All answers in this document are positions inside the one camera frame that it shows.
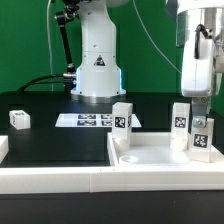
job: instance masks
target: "black table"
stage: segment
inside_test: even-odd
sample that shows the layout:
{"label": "black table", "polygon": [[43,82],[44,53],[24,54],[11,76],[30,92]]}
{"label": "black table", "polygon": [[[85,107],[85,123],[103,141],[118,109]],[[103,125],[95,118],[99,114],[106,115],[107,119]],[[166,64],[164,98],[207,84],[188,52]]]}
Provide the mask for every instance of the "black table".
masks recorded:
{"label": "black table", "polygon": [[[129,93],[142,128],[170,131],[177,94]],[[75,102],[60,92],[7,92],[0,95],[0,135],[9,136],[9,153],[0,167],[109,166],[111,128],[56,128],[60,113],[111,113],[111,104]],[[17,131],[9,111],[24,110],[31,129]],[[215,118],[213,145],[224,152],[224,118]],[[108,192],[0,195],[1,223],[224,223],[224,191]]]}

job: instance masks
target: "small white cube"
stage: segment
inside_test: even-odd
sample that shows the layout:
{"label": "small white cube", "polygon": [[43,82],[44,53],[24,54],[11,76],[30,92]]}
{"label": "small white cube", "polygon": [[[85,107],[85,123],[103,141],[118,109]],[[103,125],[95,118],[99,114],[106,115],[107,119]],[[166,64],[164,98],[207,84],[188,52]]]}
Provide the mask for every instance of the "small white cube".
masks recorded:
{"label": "small white cube", "polygon": [[205,128],[191,127],[189,158],[195,161],[212,162],[211,147],[214,119],[208,118]]}
{"label": "small white cube", "polygon": [[170,148],[175,151],[188,149],[188,125],[190,104],[174,103]]}
{"label": "small white cube", "polygon": [[115,103],[113,105],[113,138],[127,139],[131,133],[131,103]]}
{"label": "small white cube", "polygon": [[30,128],[30,115],[23,110],[12,110],[9,112],[10,124],[17,130]]}

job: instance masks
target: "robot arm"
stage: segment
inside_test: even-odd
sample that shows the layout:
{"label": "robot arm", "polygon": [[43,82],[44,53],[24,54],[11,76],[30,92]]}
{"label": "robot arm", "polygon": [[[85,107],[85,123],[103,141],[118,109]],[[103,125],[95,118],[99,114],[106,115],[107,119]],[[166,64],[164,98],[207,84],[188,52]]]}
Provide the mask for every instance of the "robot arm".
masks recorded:
{"label": "robot arm", "polygon": [[223,69],[224,2],[222,0],[167,0],[177,20],[177,46],[184,47],[181,90],[192,97],[193,125],[204,128],[210,101],[217,94],[216,79]]}
{"label": "robot arm", "polygon": [[[72,98],[91,103],[111,102],[125,95],[121,70],[116,64],[116,27],[107,7],[118,7],[129,0],[62,0],[65,10],[56,15],[64,43],[68,75],[74,73]],[[82,63],[75,69],[65,24],[78,15],[82,26]]]}

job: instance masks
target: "white platform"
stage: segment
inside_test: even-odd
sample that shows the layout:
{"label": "white platform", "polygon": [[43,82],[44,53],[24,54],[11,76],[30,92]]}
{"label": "white platform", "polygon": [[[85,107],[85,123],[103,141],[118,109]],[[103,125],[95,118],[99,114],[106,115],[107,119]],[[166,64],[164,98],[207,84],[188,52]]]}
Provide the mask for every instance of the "white platform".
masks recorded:
{"label": "white platform", "polygon": [[202,163],[168,146],[169,133],[133,133],[128,154],[148,152],[137,164],[120,165],[122,155],[109,133],[111,167],[1,168],[0,194],[224,189],[224,156],[218,150],[212,148],[212,163]]}
{"label": "white platform", "polygon": [[8,136],[0,136],[0,163],[9,151]]}

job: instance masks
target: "green wall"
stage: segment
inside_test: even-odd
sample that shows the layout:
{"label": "green wall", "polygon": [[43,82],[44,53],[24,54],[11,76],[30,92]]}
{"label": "green wall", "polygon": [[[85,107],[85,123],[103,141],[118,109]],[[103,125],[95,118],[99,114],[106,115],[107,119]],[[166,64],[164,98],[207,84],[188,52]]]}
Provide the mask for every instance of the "green wall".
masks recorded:
{"label": "green wall", "polygon": [[[167,57],[181,68],[182,50],[175,47],[176,24],[167,16],[165,0],[135,0],[145,26]],[[0,7],[0,92],[17,90],[28,81],[50,74],[46,13],[48,0],[1,0]],[[54,20],[63,4],[51,6],[51,36],[54,74],[66,71],[66,62],[58,26]],[[129,92],[180,92],[180,75],[158,53],[145,34],[133,2],[109,9],[117,26],[117,63],[123,72],[124,88]],[[67,25],[75,66],[81,63],[81,24]],[[29,90],[51,90],[35,86]],[[213,106],[224,111],[223,96]]]}

